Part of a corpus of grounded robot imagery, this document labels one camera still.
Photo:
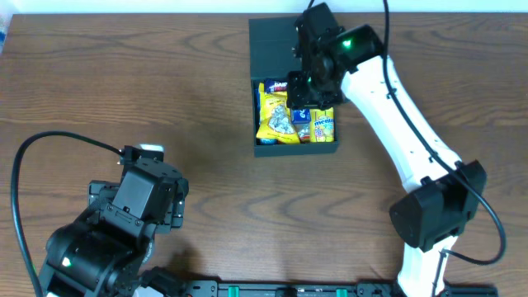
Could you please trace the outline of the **yellow candy bottle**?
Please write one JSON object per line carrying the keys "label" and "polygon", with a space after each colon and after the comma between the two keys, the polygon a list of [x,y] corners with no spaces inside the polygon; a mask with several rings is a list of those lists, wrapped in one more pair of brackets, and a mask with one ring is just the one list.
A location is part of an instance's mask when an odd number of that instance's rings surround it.
{"label": "yellow candy bottle", "polygon": [[331,143],[335,140],[334,110],[310,110],[310,136],[311,143]]}

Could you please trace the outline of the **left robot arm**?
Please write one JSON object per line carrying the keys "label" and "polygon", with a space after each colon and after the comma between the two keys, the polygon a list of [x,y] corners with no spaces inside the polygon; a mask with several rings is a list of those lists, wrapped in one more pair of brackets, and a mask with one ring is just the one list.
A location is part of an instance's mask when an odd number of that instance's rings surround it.
{"label": "left robot arm", "polygon": [[131,296],[161,233],[182,226],[184,178],[92,181],[89,206],[46,244],[39,281],[46,296]]}

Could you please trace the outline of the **yellow snack bag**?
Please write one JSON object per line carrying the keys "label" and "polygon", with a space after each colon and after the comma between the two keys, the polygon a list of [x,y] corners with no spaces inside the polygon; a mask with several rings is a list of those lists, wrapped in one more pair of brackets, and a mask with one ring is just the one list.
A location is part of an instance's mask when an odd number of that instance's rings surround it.
{"label": "yellow snack bag", "polygon": [[258,139],[274,139],[283,144],[300,144],[298,133],[290,119],[286,106],[286,92],[265,92],[265,84],[259,83],[259,128]]}

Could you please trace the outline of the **blue Eclipse mint box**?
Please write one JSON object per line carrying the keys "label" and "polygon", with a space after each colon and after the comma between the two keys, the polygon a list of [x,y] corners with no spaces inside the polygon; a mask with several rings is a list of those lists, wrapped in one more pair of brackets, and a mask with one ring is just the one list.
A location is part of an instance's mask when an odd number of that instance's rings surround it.
{"label": "blue Eclipse mint box", "polygon": [[293,125],[308,124],[311,121],[310,109],[292,109],[290,118]]}

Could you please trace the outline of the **blue Oreo cookie pack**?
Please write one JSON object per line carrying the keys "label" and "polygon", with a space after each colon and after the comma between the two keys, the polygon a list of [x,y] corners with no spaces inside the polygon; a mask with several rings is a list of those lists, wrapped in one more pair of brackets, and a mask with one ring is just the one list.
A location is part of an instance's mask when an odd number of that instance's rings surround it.
{"label": "blue Oreo cookie pack", "polygon": [[275,145],[278,144],[277,139],[259,139],[260,145]]}

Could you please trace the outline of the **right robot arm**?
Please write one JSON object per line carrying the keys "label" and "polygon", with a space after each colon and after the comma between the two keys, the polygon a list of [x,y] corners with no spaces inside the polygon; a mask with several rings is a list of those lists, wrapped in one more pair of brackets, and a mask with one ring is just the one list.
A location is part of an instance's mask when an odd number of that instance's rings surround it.
{"label": "right robot arm", "polygon": [[389,210],[403,240],[403,264],[393,296],[494,296],[480,285],[448,285],[446,263],[474,217],[487,176],[478,162],[463,163],[422,116],[398,80],[387,42],[370,26],[299,24],[288,76],[290,107],[328,109],[350,102],[388,152],[405,197]]}

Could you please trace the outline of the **dark green box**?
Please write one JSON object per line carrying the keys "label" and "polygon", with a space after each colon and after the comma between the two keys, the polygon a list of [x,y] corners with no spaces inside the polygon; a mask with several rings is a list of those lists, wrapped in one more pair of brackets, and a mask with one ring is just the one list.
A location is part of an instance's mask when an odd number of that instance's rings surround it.
{"label": "dark green box", "polygon": [[[292,54],[298,42],[295,20],[294,16],[284,16],[248,21],[254,131],[260,124],[258,84],[267,78],[284,81],[288,72],[301,69],[300,61]],[[257,138],[253,140],[254,155],[258,158],[334,153],[338,145],[337,140],[316,144],[262,144]]]}

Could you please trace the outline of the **green Haribo gummy bag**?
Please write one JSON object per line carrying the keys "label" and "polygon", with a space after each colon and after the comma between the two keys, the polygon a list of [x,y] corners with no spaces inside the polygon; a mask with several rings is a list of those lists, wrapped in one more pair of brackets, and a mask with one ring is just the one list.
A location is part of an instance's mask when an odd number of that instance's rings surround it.
{"label": "green Haribo gummy bag", "polygon": [[299,141],[304,143],[310,143],[310,123],[303,123],[295,125]]}

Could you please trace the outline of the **Dairy Milk chocolate bar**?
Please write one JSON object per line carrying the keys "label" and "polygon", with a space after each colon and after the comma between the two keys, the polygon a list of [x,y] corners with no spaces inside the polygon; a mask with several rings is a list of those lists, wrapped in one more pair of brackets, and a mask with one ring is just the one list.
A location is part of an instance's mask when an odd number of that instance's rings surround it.
{"label": "Dairy Milk chocolate bar", "polygon": [[264,92],[274,93],[274,92],[286,92],[288,82],[283,82],[275,79],[265,79],[264,80]]}

